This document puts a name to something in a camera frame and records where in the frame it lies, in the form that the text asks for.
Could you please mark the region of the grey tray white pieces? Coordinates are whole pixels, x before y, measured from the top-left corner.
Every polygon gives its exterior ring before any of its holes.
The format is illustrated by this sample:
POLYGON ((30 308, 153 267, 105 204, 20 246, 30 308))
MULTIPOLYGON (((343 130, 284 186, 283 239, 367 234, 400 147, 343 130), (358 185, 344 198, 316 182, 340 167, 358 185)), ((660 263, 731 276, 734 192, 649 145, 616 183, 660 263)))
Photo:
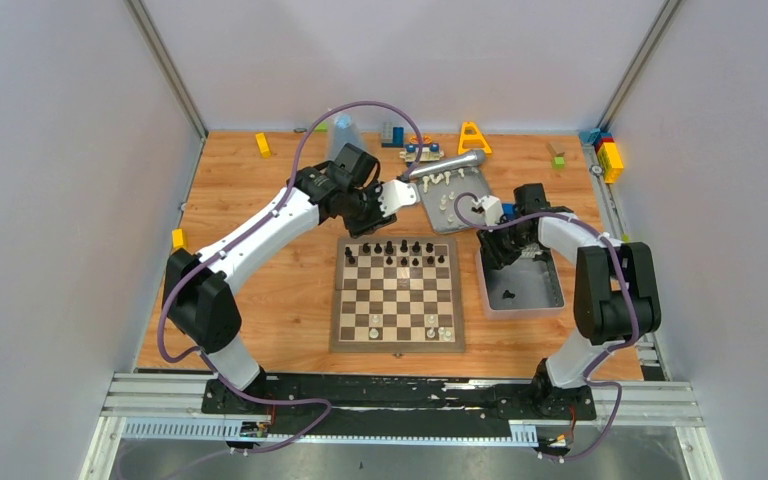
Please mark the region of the grey tray white pieces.
POLYGON ((469 222, 483 224, 483 215, 475 212, 477 198, 492 195, 483 172, 475 166, 461 167, 420 176, 417 186, 431 229, 436 234, 452 234, 469 229, 455 213, 455 209, 469 222))

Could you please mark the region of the wooden chess board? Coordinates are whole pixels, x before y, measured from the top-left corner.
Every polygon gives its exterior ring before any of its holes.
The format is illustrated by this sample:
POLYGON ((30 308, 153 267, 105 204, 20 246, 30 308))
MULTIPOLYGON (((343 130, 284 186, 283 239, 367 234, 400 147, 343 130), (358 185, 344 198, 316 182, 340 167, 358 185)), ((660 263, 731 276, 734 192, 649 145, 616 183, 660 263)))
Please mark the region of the wooden chess board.
POLYGON ((329 346, 334 353, 463 353, 457 242, 443 236, 341 238, 329 346), (384 253, 387 241, 391 256, 384 253), (364 243, 369 255, 362 253, 364 243))

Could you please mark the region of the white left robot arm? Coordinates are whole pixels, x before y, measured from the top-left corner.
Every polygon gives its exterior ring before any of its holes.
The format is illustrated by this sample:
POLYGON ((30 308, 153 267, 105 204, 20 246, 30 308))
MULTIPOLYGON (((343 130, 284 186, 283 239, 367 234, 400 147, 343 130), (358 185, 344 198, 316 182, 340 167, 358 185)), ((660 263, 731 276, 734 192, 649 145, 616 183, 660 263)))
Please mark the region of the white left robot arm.
POLYGON ((266 386, 260 364, 240 338, 235 296, 247 280, 297 237, 340 217, 351 237, 393 223, 397 211, 416 203, 416 188, 382 182, 379 161, 346 144, 333 161, 295 172, 257 215, 221 240, 167 261, 161 317, 189 336, 208 364, 228 383, 228 400, 243 413, 258 411, 266 386))

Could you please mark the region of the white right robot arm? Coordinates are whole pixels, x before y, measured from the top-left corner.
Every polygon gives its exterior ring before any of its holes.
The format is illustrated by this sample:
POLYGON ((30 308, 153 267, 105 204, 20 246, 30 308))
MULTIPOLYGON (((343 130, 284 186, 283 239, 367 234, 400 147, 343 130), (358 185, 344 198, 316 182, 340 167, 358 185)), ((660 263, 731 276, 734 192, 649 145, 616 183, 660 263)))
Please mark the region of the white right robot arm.
POLYGON ((562 347, 541 361, 531 403, 544 417, 556 417, 571 403, 570 390, 589 384, 592 373, 614 352, 634 346, 662 323, 651 248, 623 242, 553 206, 544 187, 524 184, 514 191, 512 214, 485 195, 472 201, 483 264, 511 266, 529 247, 558 253, 575 267, 575 328, 562 347))

